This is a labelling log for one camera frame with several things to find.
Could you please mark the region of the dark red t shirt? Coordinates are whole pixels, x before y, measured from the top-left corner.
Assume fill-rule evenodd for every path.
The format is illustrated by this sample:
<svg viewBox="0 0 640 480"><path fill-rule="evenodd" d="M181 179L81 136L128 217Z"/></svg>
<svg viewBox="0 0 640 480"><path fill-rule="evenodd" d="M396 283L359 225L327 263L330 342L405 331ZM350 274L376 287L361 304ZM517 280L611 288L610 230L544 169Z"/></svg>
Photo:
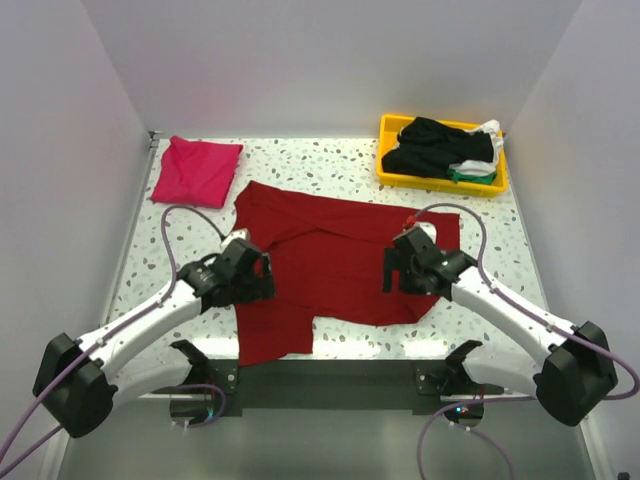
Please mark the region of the dark red t shirt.
<svg viewBox="0 0 640 480"><path fill-rule="evenodd" d="M417 323L437 297L383 292L384 253L414 211L250 182L236 229L270 255L274 298L236 306L243 366L312 351L317 317L383 327Z"/></svg>

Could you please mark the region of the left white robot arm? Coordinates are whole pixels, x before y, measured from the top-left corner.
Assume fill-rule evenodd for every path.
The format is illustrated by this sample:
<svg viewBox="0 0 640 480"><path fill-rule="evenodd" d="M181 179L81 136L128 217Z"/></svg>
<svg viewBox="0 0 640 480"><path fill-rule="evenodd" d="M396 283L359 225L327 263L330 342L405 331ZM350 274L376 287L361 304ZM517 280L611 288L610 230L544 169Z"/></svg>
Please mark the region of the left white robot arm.
<svg viewBox="0 0 640 480"><path fill-rule="evenodd" d="M33 394L73 438L94 431L119 404L169 385L185 392L207 380L208 359L190 343L172 373L153 367L127 374L126 365L169 331L211 308L268 300L275 295L271 258L235 237L220 253L183 265L169 283L120 319L77 339L62 333L45 347Z"/></svg>

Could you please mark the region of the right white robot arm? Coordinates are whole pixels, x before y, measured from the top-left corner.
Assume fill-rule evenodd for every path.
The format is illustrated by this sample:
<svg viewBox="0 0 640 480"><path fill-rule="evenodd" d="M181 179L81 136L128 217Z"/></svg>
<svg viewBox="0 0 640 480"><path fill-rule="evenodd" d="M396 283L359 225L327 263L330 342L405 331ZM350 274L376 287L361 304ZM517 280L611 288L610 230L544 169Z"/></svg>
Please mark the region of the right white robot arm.
<svg viewBox="0 0 640 480"><path fill-rule="evenodd" d="M498 387L536 400L555 420L578 425L617 385L604 331L592 322L576 326L526 301L487 276L479 260L439 249L427 232L412 227L384 252L383 290L434 294L491 323L518 351L467 340L430 380L444 395Z"/></svg>

